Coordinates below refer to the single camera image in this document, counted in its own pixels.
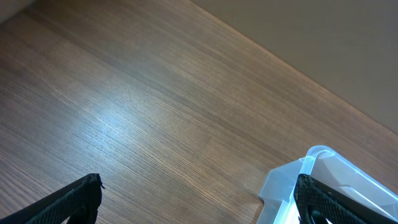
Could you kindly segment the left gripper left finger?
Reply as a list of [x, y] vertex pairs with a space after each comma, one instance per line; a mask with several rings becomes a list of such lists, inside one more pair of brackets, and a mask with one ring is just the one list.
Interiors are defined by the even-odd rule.
[[104, 189], [99, 174], [88, 174], [1, 219], [1, 224], [95, 224]]

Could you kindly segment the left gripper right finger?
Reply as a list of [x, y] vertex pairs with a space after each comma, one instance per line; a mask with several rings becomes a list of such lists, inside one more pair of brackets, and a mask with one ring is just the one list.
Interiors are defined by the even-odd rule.
[[300, 224], [397, 224], [307, 174], [299, 174], [294, 200]]

